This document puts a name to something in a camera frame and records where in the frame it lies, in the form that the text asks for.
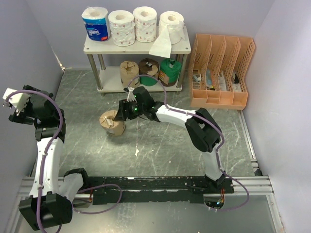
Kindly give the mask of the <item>brown roll black print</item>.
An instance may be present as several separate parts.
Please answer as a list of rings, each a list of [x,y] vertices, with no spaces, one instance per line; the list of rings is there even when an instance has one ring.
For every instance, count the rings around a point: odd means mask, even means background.
[[[114,119],[116,115],[117,110],[109,110],[104,112],[99,118],[101,127],[111,136],[120,136],[125,130],[125,123]]]

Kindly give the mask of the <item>tan roll with label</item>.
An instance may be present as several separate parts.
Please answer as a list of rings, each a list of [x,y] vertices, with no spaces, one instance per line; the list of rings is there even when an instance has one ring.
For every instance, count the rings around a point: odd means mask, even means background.
[[[138,64],[132,61],[124,61],[120,65],[120,77],[123,87],[127,87],[128,84],[139,75]]]

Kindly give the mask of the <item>green roll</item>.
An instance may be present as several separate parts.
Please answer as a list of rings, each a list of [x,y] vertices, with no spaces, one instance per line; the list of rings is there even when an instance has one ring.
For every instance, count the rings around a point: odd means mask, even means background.
[[[180,71],[181,63],[177,60],[166,58],[160,64],[159,80],[164,86],[173,86],[176,84]]]
[[[140,84],[144,86],[153,86],[157,84],[155,79],[158,79],[159,63],[153,59],[142,59],[139,64]]]

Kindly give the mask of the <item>rose-print roll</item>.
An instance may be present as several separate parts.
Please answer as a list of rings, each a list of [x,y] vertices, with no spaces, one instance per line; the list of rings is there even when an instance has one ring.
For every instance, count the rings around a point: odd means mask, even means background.
[[[135,18],[126,10],[112,11],[108,15],[112,40],[115,45],[125,47],[134,44]]]
[[[133,10],[135,18],[136,40],[142,43],[153,42],[156,39],[157,12],[148,6]]]

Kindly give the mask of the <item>blue Tempo roll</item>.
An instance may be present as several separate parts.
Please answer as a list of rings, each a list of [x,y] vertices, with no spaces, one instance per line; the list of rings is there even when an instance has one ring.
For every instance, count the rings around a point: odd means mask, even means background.
[[[88,7],[81,15],[89,39],[106,41],[110,37],[108,10],[104,7]]]

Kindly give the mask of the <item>plain white paper towel roll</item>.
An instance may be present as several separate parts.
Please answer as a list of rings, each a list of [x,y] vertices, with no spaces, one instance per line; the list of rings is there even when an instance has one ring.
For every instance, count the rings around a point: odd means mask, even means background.
[[[159,17],[158,37],[150,48],[149,54],[170,58],[172,45],[185,39],[184,18],[176,11],[166,11]]]

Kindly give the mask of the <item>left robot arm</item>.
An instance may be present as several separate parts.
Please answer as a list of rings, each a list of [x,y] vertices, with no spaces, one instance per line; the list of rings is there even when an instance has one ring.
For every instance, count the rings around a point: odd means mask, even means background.
[[[4,106],[15,108],[9,120],[35,127],[35,179],[28,198],[20,201],[19,211],[33,230],[43,233],[47,228],[60,229],[70,223],[77,192],[84,194],[91,187],[83,168],[68,171],[59,181],[66,124],[64,111],[52,97],[52,93],[28,85],[19,91],[7,88],[3,95]]]

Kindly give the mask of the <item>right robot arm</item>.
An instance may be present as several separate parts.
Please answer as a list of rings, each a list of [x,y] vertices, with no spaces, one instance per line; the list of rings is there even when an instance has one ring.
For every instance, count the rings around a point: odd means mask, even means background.
[[[174,108],[164,102],[155,101],[142,86],[125,88],[128,96],[119,101],[115,121],[127,121],[141,115],[148,120],[166,122],[187,130],[193,145],[202,152],[206,166],[207,190],[217,193],[223,187],[225,175],[218,155],[221,144],[221,129],[209,112],[200,108],[187,111]]]

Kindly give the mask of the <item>orange plastic file organizer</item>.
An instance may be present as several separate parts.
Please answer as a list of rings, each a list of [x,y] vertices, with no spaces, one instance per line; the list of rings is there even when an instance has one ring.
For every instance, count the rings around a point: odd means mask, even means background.
[[[188,68],[190,105],[243,110],[254,51],[251,37],[197,34]]]

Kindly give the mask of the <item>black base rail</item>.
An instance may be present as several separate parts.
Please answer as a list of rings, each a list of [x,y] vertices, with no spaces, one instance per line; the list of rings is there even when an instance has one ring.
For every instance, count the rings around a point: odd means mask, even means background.
[[[88,177],[79,194],[91,194],[93,204],[179,202],[201,204],[205,197],[234,193],[233,183],[223,178],[215,184],[206,176]]]

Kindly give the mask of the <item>aluminium extrusion rail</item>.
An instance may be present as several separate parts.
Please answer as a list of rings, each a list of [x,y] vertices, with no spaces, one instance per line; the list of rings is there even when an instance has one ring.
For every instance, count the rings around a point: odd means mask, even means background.
[[[269,176],[234,176],[249,192],[250,195],[274,195]],[[26,176],[22,179],[17,196],[28,197],[35,178]]]

